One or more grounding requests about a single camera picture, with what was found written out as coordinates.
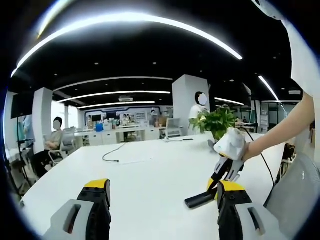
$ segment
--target window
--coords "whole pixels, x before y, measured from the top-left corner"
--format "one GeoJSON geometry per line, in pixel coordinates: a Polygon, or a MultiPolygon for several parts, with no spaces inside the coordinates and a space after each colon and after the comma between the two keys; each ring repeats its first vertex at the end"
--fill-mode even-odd
{"type": "Polygon", "coordinates": [[[74,106],[69,106],[69,128],[75,127],[79,128],[79,110],[74,106]]]}
{"type": "Polygon", "coordinates": [[[54,122],[56,117],[62,118],[61,129],[63,130],[65,128],[65,121],[66,121],[65,105],[63,103],[52,101],[51,103],[51,130],[52,131],[55,131],[52,123],[54,122]]]}

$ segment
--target computer monitor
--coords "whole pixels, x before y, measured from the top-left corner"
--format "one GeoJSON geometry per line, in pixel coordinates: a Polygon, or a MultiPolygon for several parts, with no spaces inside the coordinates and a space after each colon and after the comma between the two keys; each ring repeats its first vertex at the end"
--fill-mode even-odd
{"type": "Polygon", "coordinates": [[[11,118],[32,115],[34,106],[34,93],[20,93],[13,96],[11,118]]]}
{"type": "Polygon", "coordinates": [[[92,115],[91,119],[92,122],[99,122],[101,121],[101,115],[92,115]]]}
{"type": "Polygon", "coordinates": [[[106,118],[107,119],[116,119],[117,118],[117,112],[115,111],[110,111],[106,113],[106,118]]]}

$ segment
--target white desk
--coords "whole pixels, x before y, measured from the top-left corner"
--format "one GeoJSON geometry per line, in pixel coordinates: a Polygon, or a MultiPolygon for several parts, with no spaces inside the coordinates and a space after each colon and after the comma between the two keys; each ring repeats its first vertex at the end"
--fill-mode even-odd
{"type": "Polygon", "coordinates": [[[121,143],[124,141],[123,133],[129,132],[138,132],[141,136],[141,141],[148,141],[148,140],[156,140],[160,138],[160,129],[152,126],[140,126],[140,125],[128,125],[117,127],[116,129],[109,130],[109,131],[86,131],[86,132],[76,132],[75,142],[77,148],[83,147],[82,139],[83,137],[87,136],[89,138],[89,142],[91,146],[102,146],[102,145],[110,145],[121,143]]]}
{"type": "MultiPolygon", "coordinates": [[[[252,133],[254,139],[260,134],[252,133]]],[[[51,216],[69,199],[77,199],[86,183],[111,181],[111,240],[215,240],[219,239],[218,207],[213,201],[190,210],[186,198],[206,191],[219,155],[207,144],[209,135],[187,136],[193,141],[162,140],[82,147],[50,170],[24,196],[26,214],[43,235],[51,216]]],[[[284,144],[263,152],[273,178],[280,168],[284,144]]],[[[253,202],[263,204],[272,189],[261,156],[249,160],[238,182],[253,202]]]]}

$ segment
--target human arm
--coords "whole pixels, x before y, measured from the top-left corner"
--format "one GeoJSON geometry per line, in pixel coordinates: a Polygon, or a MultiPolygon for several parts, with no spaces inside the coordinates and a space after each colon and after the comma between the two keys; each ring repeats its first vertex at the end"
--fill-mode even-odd
{"type": "Polygon", "coordinates": [[[56,131],[54,132],[54,135],[50,138],[49,141],[45,142],[45,145],[50,150],[57,150],[60,147],[61,141],[62,141],[62,131],[56,131]]]}
{"type": "Polygon", "coordinates": [[[307,93],[303,93],[303,98],[288,117],[268,131],[264,136],[251,142],[247,146],[243,160],[258,156],[264,150],[275,145],[284,143],[305,130],[315,120],[315,106],[313,98],[307,93]]]}

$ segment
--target blue container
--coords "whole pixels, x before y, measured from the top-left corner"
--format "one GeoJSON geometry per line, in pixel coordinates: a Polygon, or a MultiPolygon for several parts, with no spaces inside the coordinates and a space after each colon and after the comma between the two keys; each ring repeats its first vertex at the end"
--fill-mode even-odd
{"type": "Polygon", "coordinates": [[[95,125],[95,131],[96,131],[97,133],[102,132],[103,130],[104,130],[104,125],[103,125],[102,123],[97,123],[97,124],[95,125]]]}

